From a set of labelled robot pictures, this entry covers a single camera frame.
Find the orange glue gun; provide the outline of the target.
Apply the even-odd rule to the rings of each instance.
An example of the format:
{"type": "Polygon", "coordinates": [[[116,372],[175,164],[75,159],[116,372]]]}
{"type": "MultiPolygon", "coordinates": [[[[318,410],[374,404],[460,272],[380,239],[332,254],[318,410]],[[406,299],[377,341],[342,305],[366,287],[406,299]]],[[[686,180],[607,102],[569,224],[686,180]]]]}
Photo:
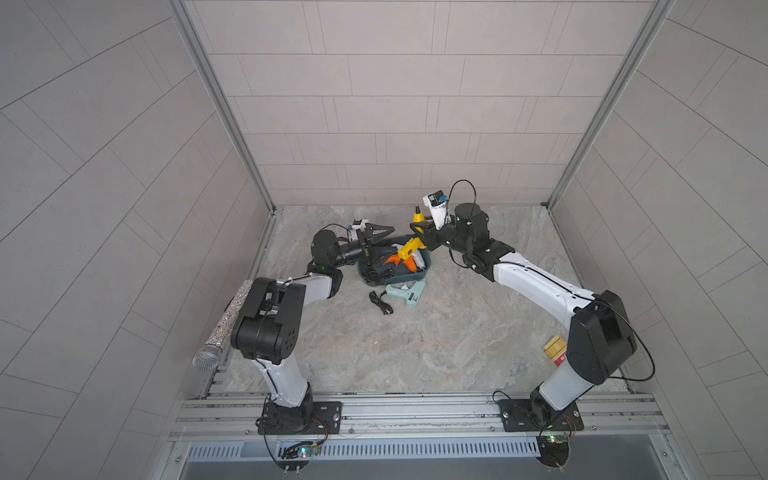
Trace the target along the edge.
{"type": "Polygon", "coordinates": [[[393,263],[395,266],[403,264],[405,268],[411,273],[422,271],[425,268],[425,263],[418,251],[414,251],[408,257],[404,257],[400,254],[394,254],[384,262],[384,264],[389,263],[393,263]]]}

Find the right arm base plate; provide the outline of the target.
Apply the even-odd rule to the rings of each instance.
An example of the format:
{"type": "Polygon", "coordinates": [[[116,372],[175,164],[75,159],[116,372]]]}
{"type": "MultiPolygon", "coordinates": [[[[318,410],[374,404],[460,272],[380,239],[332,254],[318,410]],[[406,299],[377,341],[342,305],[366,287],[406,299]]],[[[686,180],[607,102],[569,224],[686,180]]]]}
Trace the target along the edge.
{"type": "Polygon", "coordinates": [[[562,431],[569,434],[584,430],[584,422],[576,402],[563,410],[553,409],[546,401],[529,398],[494,398],[505,432],[562,431]]]}

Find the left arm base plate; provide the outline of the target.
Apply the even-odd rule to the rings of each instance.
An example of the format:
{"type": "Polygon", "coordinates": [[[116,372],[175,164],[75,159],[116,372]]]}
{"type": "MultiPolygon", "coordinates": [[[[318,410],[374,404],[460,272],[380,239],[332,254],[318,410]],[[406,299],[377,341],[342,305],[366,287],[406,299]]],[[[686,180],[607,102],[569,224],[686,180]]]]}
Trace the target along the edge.
{"type": "Polygon", "coordinates": [[[260,435],[338,434],[342,402],[310,402],[284,407],[268,401],[256,421],[260,435]]]}

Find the mint green glue gun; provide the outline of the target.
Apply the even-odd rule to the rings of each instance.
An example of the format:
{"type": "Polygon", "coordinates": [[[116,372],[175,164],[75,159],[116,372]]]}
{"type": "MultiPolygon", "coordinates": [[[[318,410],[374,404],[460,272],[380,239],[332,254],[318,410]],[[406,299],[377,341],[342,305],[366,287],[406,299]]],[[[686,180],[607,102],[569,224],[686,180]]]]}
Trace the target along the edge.
{"type": "Polygon", "coordinates": [[[392,284],[386,286],[385,293],[389,296],[403,299],[408,307],[415,308],[426,288],[424,280],[415,281],[411,286],[403,284],[396,287],[392,284]]]}

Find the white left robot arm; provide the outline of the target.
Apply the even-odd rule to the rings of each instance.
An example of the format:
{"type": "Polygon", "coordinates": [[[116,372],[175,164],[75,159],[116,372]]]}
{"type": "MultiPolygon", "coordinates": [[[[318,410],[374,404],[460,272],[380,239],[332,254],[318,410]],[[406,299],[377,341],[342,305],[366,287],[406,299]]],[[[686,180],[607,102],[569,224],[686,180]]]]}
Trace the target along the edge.
{"type": "Polygon", "coordinates": [[[372,249],[394,232],[392,226],[366,220],[353,222],[342,237],[324,227],[312,239],[304,275],[254,281],[232,327],[230,345],[255,364],[269,388],[263,426],[293,432],[314,422],[312,389],[293,356],[303,309],[335,296],[343,280],[341,268],[360,257],[369,261],[372,249]]]}

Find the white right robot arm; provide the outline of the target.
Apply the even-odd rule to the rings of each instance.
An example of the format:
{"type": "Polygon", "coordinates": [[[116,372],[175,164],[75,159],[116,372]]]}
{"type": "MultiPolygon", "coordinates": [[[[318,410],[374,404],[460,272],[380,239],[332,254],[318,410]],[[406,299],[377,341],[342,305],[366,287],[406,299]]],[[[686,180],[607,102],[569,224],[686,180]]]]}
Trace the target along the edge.
{"type": "Polygon", "coordinates": [[[533,425],[549,429],[582,395],[609,379],[645,343],[631,326],[621,298],[594,293],[540,269],[513,247],[493,239],[488,215],[476,203],[448,212],[437,191],[423,198],[430,218],[411,230],[428,250],[445,246],[461,254],[461,267],[510,288],[537,304],[568,330],[565,360],[530,394],[533,425]]]}

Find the yellow glue gun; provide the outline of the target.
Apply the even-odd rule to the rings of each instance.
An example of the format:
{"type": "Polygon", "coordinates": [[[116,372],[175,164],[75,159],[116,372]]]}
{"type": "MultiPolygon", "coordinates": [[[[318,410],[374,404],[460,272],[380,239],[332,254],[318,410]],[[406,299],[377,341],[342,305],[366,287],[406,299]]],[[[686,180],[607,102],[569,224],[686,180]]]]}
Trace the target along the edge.
{"type": "MultiPolygon", "coordinates": [[[[421,212],[421,209],[419,206],[415,207],[415,212],[413,215],[413,222],[414,223],[421,223],[425,221],[425,215],[421,212]]],[[[425,249],[426,246],[423,244],[421,239],[418,236],[413,237],[411,240],[409,240],[403,247],[401,247],[398,250],[398,257],[405,261],[408,258],[412,256],[413,253],[417,252],[418,250],[425,249]]]]}

